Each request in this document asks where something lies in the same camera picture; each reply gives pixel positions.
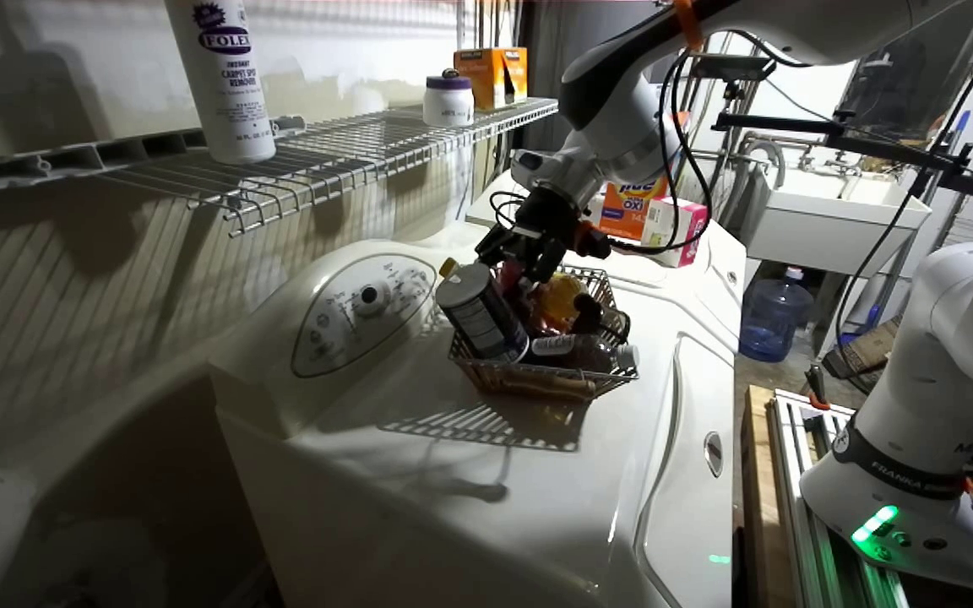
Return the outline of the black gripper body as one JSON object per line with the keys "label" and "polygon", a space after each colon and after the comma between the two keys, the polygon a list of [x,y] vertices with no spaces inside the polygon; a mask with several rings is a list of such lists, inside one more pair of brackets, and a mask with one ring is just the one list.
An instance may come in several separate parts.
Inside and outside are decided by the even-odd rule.
{"label": "black gripper body", "polygon": [[509,220],[498,220],[475,243],[475,259],[486,266],[515,263],[526,282],[550,282],[568,254],[613,254],[607,238],[593,226],[570,195],[535,187]]}

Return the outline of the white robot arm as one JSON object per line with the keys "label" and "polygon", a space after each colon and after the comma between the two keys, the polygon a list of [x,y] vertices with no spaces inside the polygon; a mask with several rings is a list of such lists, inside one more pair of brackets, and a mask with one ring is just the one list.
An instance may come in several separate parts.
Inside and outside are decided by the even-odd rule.
{"label": "white robot arm", "polygon": [[[484,263],[547,282],[564,254],[602,256],[580,208],[604,178],[667,168],[645,71],[712,31],[747,31],[802,60],[837,64],[895,46],[973,0],[672,0],[568,64],[568,140],[517,168],[526,199],[475,243]],[[892,359],[827,456],[802,480],[808,512],[862,558],[973,585],[973,243],[925,256]]]}

